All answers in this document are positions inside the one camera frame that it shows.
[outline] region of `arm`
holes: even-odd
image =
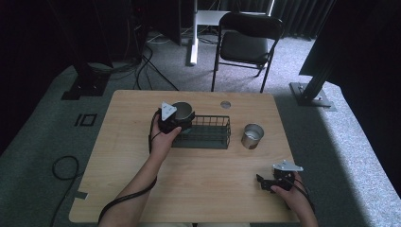
[[[151,136],[154,138],[151,142],[152,151],[148,159],[135,177],[118,194],[117,198],[141,191],[152,184],[168,155],[174,138],[180,133],[180,127],[169,134],[159,133],[158,118],[159,116],[156,116],[153,121]],[[99,226],[136,226],[148,201],[149,194],[150,191],[140,197],[120,202],[111,207],[99,222]]]
[[[301,176],[294,172],[295,179],[301,180]],[[305,190],[301,183],[295,181],[295,184],[301,189]],[[303,227],[318,227],[318,221],[316,220],[315,214],[313,213],[312,207],[305,196],[298,191],[295,187],[292,187],[289,191],[279,187],[272,186],[271,189],[277,193],[287,203],[289,208],[297,214],[298,219],[301,221]]]

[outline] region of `table top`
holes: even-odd
[[[269,94],[116,91],[80,183],[70,220],[97,222],[101,209],[148,158],[151,118],[162,102],[188,102],[196,115],[228,115],[227,149],[172,148],[150,193],[142,222],[293,222],[284,201],[260,188],[256,174],[273,179],[271,166],[293,162],[274,98]],[[229,101],[229,109],[220,103]],[[244,127],[265,135],[256,149],[241,144]]]

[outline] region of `chair backrest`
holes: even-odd
[[[228,12],[219,21],[220,31],[224,28],[236,30],[252,37],[279,40],[284,33],[283,22],[267,15]]]

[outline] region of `person's left hand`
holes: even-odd
[[[174,138],[180,133],[181,127],[175,128],[168,134],[160,131],[158,120],[160,115],[157,114],[153,121],[153,129],[151,131],[151,152],[150,157],[157,158],[159,161],[164,161],[168,152],[170,151],[171,144]]]

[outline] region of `chair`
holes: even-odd
[[[262,88],[260,89],[260,93],[263,93],[274,48],[283,32],[284,25],[282,21],[266,15],[228,12],[221,17],[218,23],[218,46],[213,70],[212,92],[215,90],[218,65],[228,64],[258,69],[259,71],[255,77],[258,77],[264,66],[267,65]],[[270,40],[272,45],[269,48],[268,41]],[[220,58],[236,63],[220,62]]]

